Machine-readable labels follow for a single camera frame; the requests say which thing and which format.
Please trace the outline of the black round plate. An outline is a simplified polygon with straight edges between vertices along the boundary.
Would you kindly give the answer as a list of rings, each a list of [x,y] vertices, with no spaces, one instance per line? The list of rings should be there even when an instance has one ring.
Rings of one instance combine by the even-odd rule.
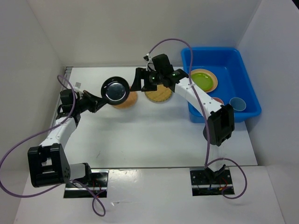
[[[111,77],[101,87],[101,96],[109,105],[124,103],[130,94],[128,82],[122,77]]]

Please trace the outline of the light brown woven plate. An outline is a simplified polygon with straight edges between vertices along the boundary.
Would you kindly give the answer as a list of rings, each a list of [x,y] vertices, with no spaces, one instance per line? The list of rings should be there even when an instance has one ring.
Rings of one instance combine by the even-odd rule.
[[[126,99],[125,102],[119,104],[119,105],[113,105],[114,108],[116,109],[128,109],[132,107],[133,105],[136,104],[138,100],[138,95],[136,92],[130,92],[128,98]]]

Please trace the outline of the green round plate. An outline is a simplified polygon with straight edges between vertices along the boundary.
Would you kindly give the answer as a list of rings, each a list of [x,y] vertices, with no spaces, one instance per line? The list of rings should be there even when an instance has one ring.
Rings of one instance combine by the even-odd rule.
[[[213,87],[212,78],[203,72],[196,72],[191,75],[192,81],[203,91],[208,91]]]

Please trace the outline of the beige round plate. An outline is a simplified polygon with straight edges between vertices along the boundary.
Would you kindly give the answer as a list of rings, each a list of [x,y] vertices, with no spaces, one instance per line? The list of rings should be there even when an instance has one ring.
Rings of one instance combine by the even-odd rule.
[[[212,78],[212,80],[213,80],[213,87],[210,89],[210,90],[208,90],[208,91],[205,91],[206,93],[209,93],[209,92],[212,92],[212,91],[214,91],[216,88],[217,88],[217,86],[218,86],[218,79],[217,79],[217,77],[216,77],[216,75],[214,74],[214,73],[212,73],[211,71],[209,71],[209,70],[206,70],[206,69],[195,69],[195,70],[192,70],[191,71],[191,75],[193,74],[193,73],[196,73],[196,72],[203,72],[203,73],[206,73],[206,74],[208,74],[211,78]]]

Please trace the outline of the pink plastic cup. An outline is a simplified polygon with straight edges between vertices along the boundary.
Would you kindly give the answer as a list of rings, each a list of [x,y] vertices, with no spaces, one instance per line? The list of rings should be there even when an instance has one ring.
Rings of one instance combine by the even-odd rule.
[[[221,104],[224,104],[224,102],[220,98],[213,97],[213,99]]]

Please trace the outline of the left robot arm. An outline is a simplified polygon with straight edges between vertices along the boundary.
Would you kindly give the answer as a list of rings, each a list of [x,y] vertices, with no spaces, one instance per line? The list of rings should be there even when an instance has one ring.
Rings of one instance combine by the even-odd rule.
[[[57,109],[56,127],[46,139],[28,150],[31,183],[35,188],[68,183],[76,180],[86,187],[93,182],[88,163],[69,164],[64,149],[71,134],[78,127],[81,113],[97,112],[108,103],[87,91],[67,89],[60,92],[61,104]]]

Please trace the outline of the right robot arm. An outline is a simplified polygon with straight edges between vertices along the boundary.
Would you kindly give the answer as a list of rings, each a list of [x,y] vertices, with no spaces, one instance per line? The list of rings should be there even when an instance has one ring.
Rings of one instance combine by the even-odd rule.
[[[148,64],[152,63],[154,69],[136,68],[131,91],[156,91],[158,85],[163,85],[185,98],[204,117],[203,135],[208,147],[219,147],[231,137],[235,121],[234,110],[230,104],[223,105],[214,100],[191,80],[189,74],[182,69],[175,70],[166,54],[153,58],[147,54],[143,58]]]

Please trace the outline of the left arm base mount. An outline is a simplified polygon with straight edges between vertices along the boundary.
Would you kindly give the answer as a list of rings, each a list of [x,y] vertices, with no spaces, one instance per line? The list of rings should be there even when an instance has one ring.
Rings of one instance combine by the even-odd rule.
[[[92,169],[91,180],[84,183],[98,198],[107,197],[108,169]],[[64,198],[92,198],[93,196],[78,183],[68,183],[64,189]]]

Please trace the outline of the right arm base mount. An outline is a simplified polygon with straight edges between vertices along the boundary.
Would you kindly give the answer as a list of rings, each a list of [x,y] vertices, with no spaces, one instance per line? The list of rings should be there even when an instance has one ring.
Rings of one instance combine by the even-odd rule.
[[[225,169],[224,172],[211,183],[203,169],[191,169],[190,179],[193,196],[221,195],[222,190],[224,190],[225,195],[235,194],[229,169]]]

